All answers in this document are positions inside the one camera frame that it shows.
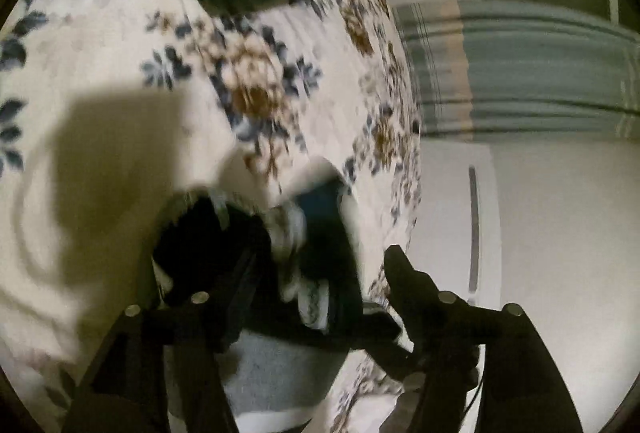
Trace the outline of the black white patterned sweater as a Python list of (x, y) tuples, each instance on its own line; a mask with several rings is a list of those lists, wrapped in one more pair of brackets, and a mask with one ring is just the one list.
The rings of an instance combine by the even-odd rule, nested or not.
[(393, 344), (397, 323), (361, 294), (350, 201), (322, 158), (268, 208), (219, 186), (167, 201), (151, 265), (186, 326), (164, 351), (171, 431), (213, 431), (215, 384), (239, 431), (303, 431), (349, 352)]

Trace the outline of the white wardrobe door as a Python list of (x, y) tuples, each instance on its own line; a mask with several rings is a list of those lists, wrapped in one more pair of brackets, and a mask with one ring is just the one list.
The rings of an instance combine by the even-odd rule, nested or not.
[(416, 268), (475, 304), (521, 305), (582, 426), (597, 432), (639, 372), (639, 148), (425, 141)]

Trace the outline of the white floral bed blanket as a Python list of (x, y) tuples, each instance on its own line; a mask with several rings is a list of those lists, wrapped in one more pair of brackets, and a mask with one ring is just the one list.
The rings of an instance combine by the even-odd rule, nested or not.
[(400, 331), (347, 355), (301, 432), (388, 432), (407, 341), (383, 254), (420, 200), (420, 122), (387, 0), (17, 0), (1, 29), (1, 427), (66, 432), (93, 358), (141, 302), (157, 219), (219, 186), (262, 208), (326, 159), (360, 290)]

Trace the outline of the green striped curtain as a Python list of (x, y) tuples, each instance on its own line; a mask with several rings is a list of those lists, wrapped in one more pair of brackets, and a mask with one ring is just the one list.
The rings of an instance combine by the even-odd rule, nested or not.
[(638, 141), (635, 32), (513, 0), (409, 3), (394, 19), (426, 138)]

